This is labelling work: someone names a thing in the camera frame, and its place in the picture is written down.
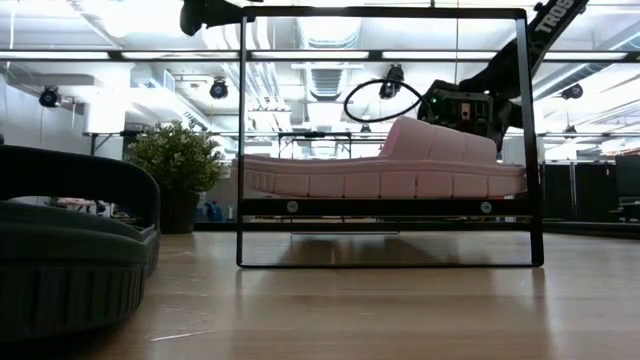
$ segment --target dark gray rubber object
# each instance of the dark gray rubber object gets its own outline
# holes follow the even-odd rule
[[[22,168],[42,173],[25,170],[16,175],[16,154],[27,160]],[[96,166],[101,170],[96,171],[99,176],[80,177],[81,183],[66,175],[51,180],[58,175],[51,166],[80,166],[76,177]],[[133,313],[158,261],[159,195],[153,179],[122,162],[6,145],[0,146],[0,168],[13,171],[0,175],[0,342],[101,327]],[[28,176],[36,178],[30,181]],[[117,189],[112,181],[122,176],[129,177],[133,189],[99,188]],[[3,201],[62,194],[131,204],[144,225],[136,228],[91,214]]]

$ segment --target ceiling light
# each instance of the ceiling light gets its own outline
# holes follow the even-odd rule
[[[362,64],[334,64],[334,63],[302,63],[291,64],[293,70],[362,70]]]
[[[550,51],[544,60],[621,60],[627,56],[626,52],[609,51]]]
[[[385,51],[383,59],[389,60],[490,60],[495,51]]]
[[[301,50],[301,51],[251,51],[254,59],[366,59],[368,51]]]
[[[104,51],[0,51],[0,60],[107,60]]]
[[[164,51],[127,51],[122,57],[132,60],[236,60],[239,58],[237,51],[189,51],[189,52],[164,52]]]

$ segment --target pink foam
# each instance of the pink foam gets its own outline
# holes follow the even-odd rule
[[[245,155],[245,185],[319,198],[488,198],[525,191],[524,168],[495,159],[492,140],[400,117],[376,157],[291,160]]]

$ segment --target potted plant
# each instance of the potted plant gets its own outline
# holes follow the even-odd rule
[[[211,189],[223,173],[222,154],[214,151],[217,144],[210,138],[211,133],[172,121],[145,130],[128,146],[128,161],[158,183],[164,234],[193,231],[198,193]]]

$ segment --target black rubber base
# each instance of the black rubber base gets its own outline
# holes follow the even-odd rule
[[[111,324],[144,296],[145,264],[4,263],[0,341],[15,342]]]

